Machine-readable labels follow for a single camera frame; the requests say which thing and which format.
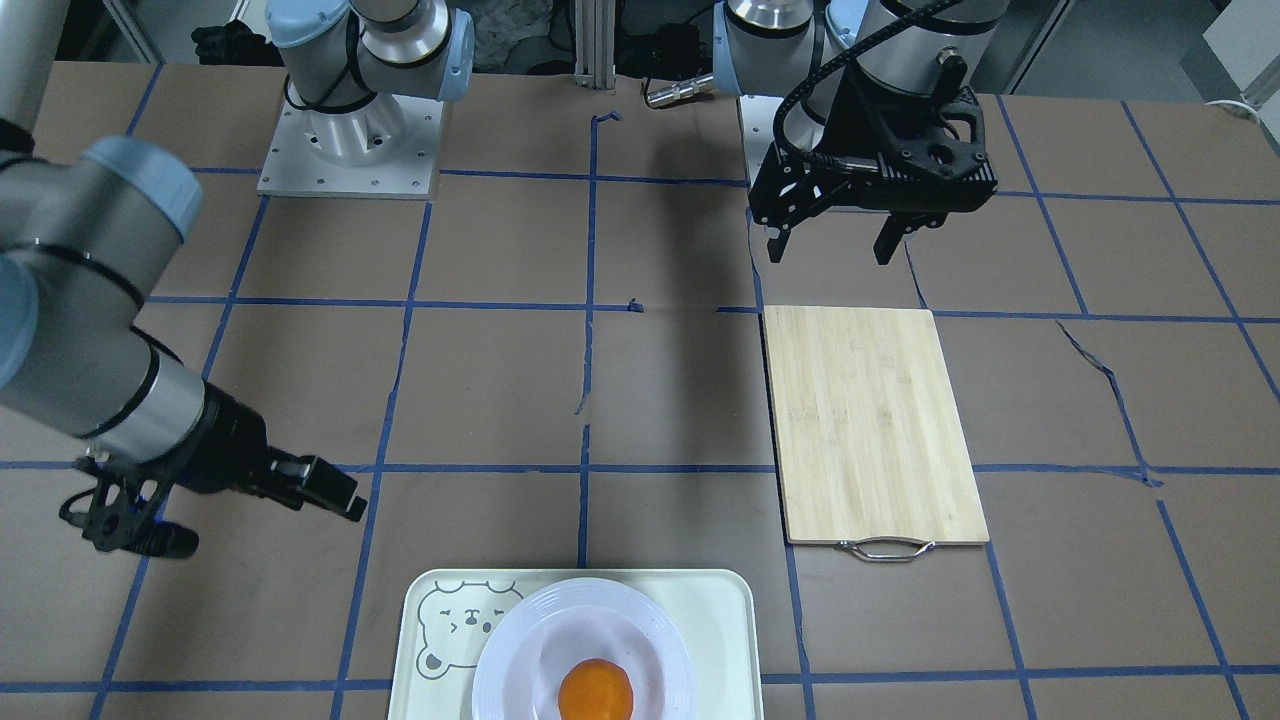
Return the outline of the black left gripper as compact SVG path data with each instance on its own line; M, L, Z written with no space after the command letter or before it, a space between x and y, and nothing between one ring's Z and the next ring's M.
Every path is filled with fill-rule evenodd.
M832 209L892 211L873 246L877 264L887 266L904 238L925 225L925 214L951 211L951 192L883 161L845 172L769 150L749 190L749 206L754 220L767 225L773 264L782 263L792 228L810 218Z

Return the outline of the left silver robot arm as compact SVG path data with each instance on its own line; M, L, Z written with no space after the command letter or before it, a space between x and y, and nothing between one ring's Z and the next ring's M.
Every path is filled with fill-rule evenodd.
M750 183L780 263L791 233L832 209L882 211L876 260L904 237L983 208L998 188L970 86L1006 1L721 1L717 87L777 97Z

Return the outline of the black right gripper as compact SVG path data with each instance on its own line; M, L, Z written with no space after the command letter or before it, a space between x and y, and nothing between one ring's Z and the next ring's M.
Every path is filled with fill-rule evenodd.
M293 510L307 502L348 521L361 521L369 505L356 479L324 459L271 447L262 416L215 386L204 387L200 418L170 452L170 469L196 493L233 489Z

